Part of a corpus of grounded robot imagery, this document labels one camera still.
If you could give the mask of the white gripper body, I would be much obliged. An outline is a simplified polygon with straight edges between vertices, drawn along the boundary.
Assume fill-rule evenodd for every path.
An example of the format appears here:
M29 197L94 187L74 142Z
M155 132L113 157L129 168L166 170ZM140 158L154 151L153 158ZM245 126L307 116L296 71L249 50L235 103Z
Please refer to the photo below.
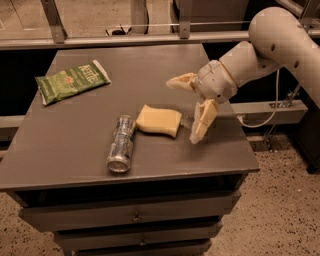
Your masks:
M238 88L224 66L213 60L198 71L195 90L203 99L214 99L223 104L237 93Z

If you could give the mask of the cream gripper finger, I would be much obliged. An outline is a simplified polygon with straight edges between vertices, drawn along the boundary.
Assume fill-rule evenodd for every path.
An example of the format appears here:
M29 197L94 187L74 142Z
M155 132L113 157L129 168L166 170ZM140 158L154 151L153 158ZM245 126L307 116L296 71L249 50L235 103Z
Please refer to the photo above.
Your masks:
M196 103L190 134L192 144L197 144L203 139L218 115L218 106L219 104L214 99L206 99L203 103Z
M186 73L168 80L166 86L170 89L182 89L194 92L196 77L197 75L194 73Z

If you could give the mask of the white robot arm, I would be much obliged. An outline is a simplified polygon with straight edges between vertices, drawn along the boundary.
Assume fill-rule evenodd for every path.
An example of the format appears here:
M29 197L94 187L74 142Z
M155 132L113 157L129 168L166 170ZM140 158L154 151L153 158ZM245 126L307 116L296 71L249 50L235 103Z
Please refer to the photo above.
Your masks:
M258 12L249 25L248 34L247 41L210 61L196 74L183 74L166 82L171 89L195 92L204 99L195 107L190 134L193 144L203 139L220 104L248 82L282 67L320 104L320 47L290 12L280 7Z

